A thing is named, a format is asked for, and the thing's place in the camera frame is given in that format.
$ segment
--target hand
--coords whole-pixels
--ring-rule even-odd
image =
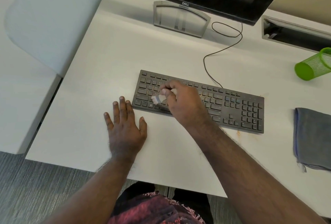
[[[176,95],[170,89],[176,88]],[[176,120],[187,130],[214,124],[211,120],[198,91],[194,87],[181,84],[177,80],[172,80],[160,87],[161,94],[167,97],[170,112]]]
[[[112,157],[130,159],[134,161],[147,138],[147,123],[144,118],[139,119],[139,129],[136,126],[134,111],[130,101],[124,97],[113,102],[114,123],[109,114],[104,113],[109,134],[109,148]]]

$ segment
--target keyboard cable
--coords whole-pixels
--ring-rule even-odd
[[[236,30],[239,34],[238,34],[237,36],[230,36],[230,35],[222,34],[222,33],[218,32],[218,31],[216,31],[216,30],[214,29],[214,24],[215,24],[215,23],[216,23],[216,24],[221,24],[221,25],[226,25],[226,26],[228,26],[228,27],[230,27],[230,28]],[[217,52],[210,53],[210,54],[208,54],[208,55],[206,55],[206,56],[204,57],[204,67],[205,67],[205,71],[206,71],[206,73],[208,74],[208,76],[209,76],[214,82],[216,82],[217,84],[219,84],[219,85],[221,86],[221,88],[223,88],[222,85],[221,85],[220,83],[218,83],[218,82],[217,82],[217,81],[216,81],[216,80],[215,80],[215,79],[209,74],[209,72],[207,71],[206,64],[205,64],[205,59],[206,59],[206,57],[208,57],[208,56],[211,56],[211,55],[214,55],[214,54],[216,54],[216,53],[222,52],[222,51],[224,51],[224,50],[226,50],[226,49],[229,49],[230,47],[233,47],[234,45],[238,44],[238,43],[243,39],[243,34],[242,34],[242,32],[243,32],[243,24],[241,23],[241,31],[239,31],[238,29],[235,29],[234,27],[232,27],[232,26],[230,26],[230,25],[227,25],[227,24],[225,24],[225,23],[222,23],[222,22],[218,22],[218,21],[216,21],[216,22],[213,22],[213,23],[212,23],[212,29],[214,30],[214,32],[216,32],[216,33],[218,33],[218,34],[221,34],[222,36],[225,36],[225,37],[228,37],[228,38],[237,38],[237,37],[241,36],[240,40],[238,40],[238,42],[234,43],[233,45],[228,46],[228,47],[226,47],[226,48],[224,48],[224,49],[222,49],[222,50],[219,50],[219,51],[217,51]]]

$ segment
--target desk surface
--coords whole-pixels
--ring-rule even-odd
[[[120,95],[132,100],[141,69],[213,84],[202,59],[233,39],[211,30],[206,40],[154,27],[146,23],[153,17],[154,0],[140,0],[139,8],[135,1],[102,0],[27,159],[98,169],[110,157],[103,113],[112,112],[112,102]],[[273,11],[266,14],[322,27]],[[212,16],[216,20],[240,28]],[[263,40],[261,21],[254,27],[244,25],[243,35],[240,44],[209,57],[206,65],[224,88],[265,98],[264,134],[224,130],[301,200],[331,217],[331,173],[302,173],[292,152],[293,109],[331,114],[331,108],[318,101],[330,98],[331,75],[310,82],[297,78],[294,64],[312,52]],[[135,115],[137,120],[144,116],[148,138],[128,178],[226,196],[201,150],[175,118],[140,110]]]
[[[0,151],[24,153],[60,77],[14,45],[3,21],[14,0],[0,0]]]

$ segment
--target keyboard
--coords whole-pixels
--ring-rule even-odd
[[[132,106],[150,112],[171,114],[167,101],[154,105],[151,96],[159,95],[159,87],[170,80],[195,87],[210,117],[221,126],[246,131],[264,132],[264,98],[217,86],[141,70]]]

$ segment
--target gray towel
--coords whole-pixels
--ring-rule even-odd
[[[296,108],[293,151],[298,163],[331,171],[331,116]]]

